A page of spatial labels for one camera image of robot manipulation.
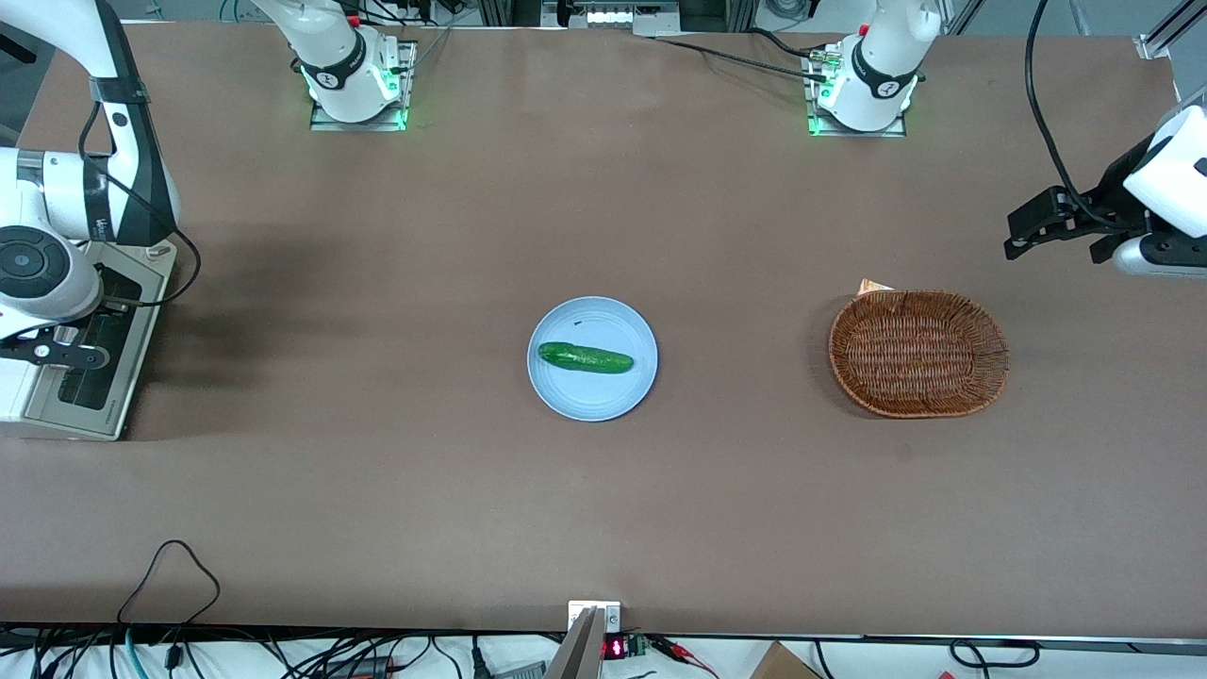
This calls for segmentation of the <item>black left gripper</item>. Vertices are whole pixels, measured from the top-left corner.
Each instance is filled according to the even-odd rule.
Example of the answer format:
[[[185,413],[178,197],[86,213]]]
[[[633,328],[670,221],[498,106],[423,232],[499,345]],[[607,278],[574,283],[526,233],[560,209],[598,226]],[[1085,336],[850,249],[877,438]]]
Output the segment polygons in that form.
[[[1147,135],[1104,168],[1100,185],[1081,194],[1086,207],[1079,207],[1078,194],[1053,186],[1013,210],[1007,218],[1005,258],[1021,258],[1040,244],[1081,238],[1086,227],[1095,233],[1123,233],[1104,235],[1090,246],[1095,265],[1110,261],[1116,267],[1133,265],[1126,242],[1149,232],[1149,218],[1147,207],[1125,189],[1124,180],[1138,166],[1150,144],[1151,135]]]

